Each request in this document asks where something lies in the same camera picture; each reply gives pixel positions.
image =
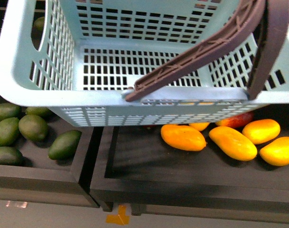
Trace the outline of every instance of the gray floor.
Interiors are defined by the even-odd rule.
[[[112,228],[120,225],[106,223],[109,214],[102,209],[29,203],[26,208],[6,207],[0,200],[0,228]],[[128,204],[127,215],[131,215]],[[164,215],[131,216],[130,228],[289,228],[288,224],[190,218]]]

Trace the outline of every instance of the brown plastic handle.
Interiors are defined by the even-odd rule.
[[[138,100],[233,51],[258,26],[265,1],[240,0],[235,13],[221,30],[137,80],[135,90],[126,95],[125,100]]]
[[[261,22],[258,49],[247,85],[248,97],[254,100],[263,90],[269,73],[286,39],[289,25],[289,0],[267,0]]]

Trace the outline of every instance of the green fruit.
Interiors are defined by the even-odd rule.
[[[0,147],[0,165],[21,165],[23,162],[22,153],[13,147]]]
[[[48,125],[46,121],[38,115],[25,115],[19,121],[19,130],[24,138],[39,142],[46,138]]]
[[[11,118],[19,117],[22,108],[12,103],[0,104],[0,121]]]
[[[44,20],[45,17],[40,17],[37,20],[35,20],[34,22],[34,27],[38,30],[38,31],[43,31],[44,29]]]
[[[76,153],[81,137],[81,131],[70,130],[59,135],[48,150],[48,157],[52,160],[63,160]]]
[[[46,107],[28,107],[25,113],[26,115],[38,115],[42,118],[49,117],[53,114],[53,112]]]
[[[0,146],[10,146],[19,137],[19,119],[8,118],[0,122]]]

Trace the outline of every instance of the yellow mango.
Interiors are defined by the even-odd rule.
[[[259,155],[267,163],[275,166],[289,164],[289,137],[280,137],[261,148]]]
[[[189,123],[188,125],[194,127],[198,131],[203,131],[210,123]]]
[[[184,151],[201,151],[206,146],[204,136],[186,125],[163,125],[161,137],[168,145]]]
[[[242,130],[242,134],[250,139],[255,145],[275,139],[279,133],[280,125],[272,119],[250,122]]]
[[[209,132],[210,138],[229,157],[250,161],[257,155],[256,146],[239,131],[226,126],[219,126]]]

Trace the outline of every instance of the shopping basket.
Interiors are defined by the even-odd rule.
[[[0,35],[0,95],[22,106],[49,107],[80,127],[216,122],[289,103],[289,29],[255,99],[247,93],[257,52],[250,34],[223,56],[126,100],[137,80],[226,26],[239,3],[46,0],[37,50],[31,39],[36,1],[9,0]]]

